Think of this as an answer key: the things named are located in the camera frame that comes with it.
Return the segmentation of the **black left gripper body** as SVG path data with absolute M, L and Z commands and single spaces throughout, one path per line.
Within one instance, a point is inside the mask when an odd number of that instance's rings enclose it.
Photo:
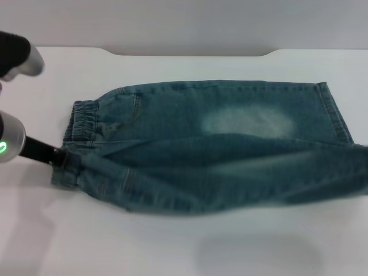
M 48 165 L 60 166 L 60 149 L 39 140 L 26 137 L 19 156 L 42 162 Z

